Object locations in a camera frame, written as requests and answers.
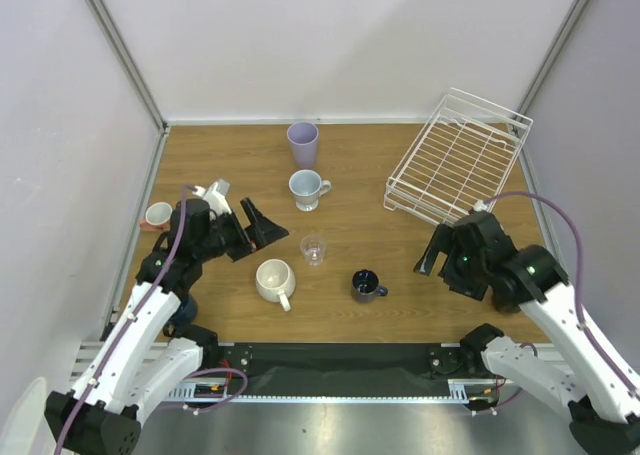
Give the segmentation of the small dark blue mug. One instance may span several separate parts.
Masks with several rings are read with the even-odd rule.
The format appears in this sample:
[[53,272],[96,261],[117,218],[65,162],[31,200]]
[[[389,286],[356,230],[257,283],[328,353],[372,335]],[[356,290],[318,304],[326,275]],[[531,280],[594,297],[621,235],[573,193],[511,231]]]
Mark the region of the small dark blue mug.
[[375,272],[362,269],[352,276],[351,295],[357,303],[366,304],[373,302],[378,297],[386,297],[388,289],[380,283]]

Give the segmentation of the pale blue footed mug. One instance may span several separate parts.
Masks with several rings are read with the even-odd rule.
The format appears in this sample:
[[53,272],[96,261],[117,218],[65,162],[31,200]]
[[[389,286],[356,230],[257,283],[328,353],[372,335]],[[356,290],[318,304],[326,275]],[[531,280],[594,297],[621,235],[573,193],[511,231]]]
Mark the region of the pale blue footed mug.
[[288,186],[294,196],[296,207],[304,212],[315,210],[319,205],[319,199],[332,189],[329,180],[309,169],[298,170],[292,174]]

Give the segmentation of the cream round mug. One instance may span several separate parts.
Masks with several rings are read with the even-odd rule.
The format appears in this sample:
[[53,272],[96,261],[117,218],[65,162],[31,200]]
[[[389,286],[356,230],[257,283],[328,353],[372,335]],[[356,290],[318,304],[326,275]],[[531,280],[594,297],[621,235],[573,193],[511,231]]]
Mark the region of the cream round mug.
[[256,270],[255,284],[259,295],[266,301],[277,303],[285,312],[291,310],[290,297],[296,289],[292,268],[283,260],[269,259]]

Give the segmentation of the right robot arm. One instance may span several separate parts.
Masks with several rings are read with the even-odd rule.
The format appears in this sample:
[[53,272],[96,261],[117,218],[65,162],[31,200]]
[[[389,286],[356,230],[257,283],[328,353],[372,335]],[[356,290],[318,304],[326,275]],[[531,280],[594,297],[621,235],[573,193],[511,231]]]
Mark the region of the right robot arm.
[[446,259],[439,277],[453,292],[518,308],[546,334],[569,373],[520,348],[498,328],[483,324],[462,340],[462,369],[515,382],[569,425],[588,454],[629,454],[639,447],[639,374],[578,309],[577,289],[544,247],[517,249],[496,217],[472,211],[439,224],[414,270],[428,275]]

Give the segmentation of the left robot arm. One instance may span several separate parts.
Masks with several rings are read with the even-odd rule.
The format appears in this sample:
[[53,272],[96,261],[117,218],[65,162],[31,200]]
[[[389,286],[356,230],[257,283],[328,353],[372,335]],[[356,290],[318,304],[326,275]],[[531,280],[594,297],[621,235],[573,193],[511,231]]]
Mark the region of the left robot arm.
[[129,454],[143,424],[182,380],[238,370],[221,363],[215,332],[194,324],[191,287],[206,262],[241,260],[288,236],[244,198],[243,227],[225,202],[183,197],[143,259],[126,309],[88,368],[44,416],[55,453]]

